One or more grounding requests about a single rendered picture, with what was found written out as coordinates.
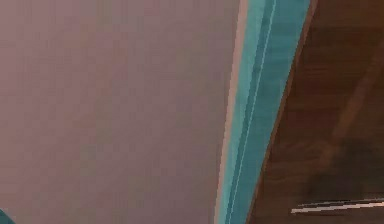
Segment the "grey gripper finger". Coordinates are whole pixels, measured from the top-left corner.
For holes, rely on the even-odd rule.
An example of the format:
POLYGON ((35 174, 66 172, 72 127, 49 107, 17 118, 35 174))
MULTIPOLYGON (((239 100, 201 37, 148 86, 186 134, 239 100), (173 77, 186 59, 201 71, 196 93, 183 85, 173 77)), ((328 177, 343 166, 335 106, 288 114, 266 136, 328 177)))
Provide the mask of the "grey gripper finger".
POLYGON ((300 214, 308 212, 323 212, 334 210, 347 210, 347 209, 361 209, 361 208, 375 208, 384 207, 384 202, 370 202, 370 203, 357 203, 357 204, 340 204, 340 205, 321 205, 316 207, 302 207, 294 208, 291 210, 291 214, 300 214))
POLYGON ((384 202, 384 198, 313 202, 313 203, 299 204, 298 206, 331 206, 331 205, 368 204, 368 203, 381 203, 381 202, 384 202))

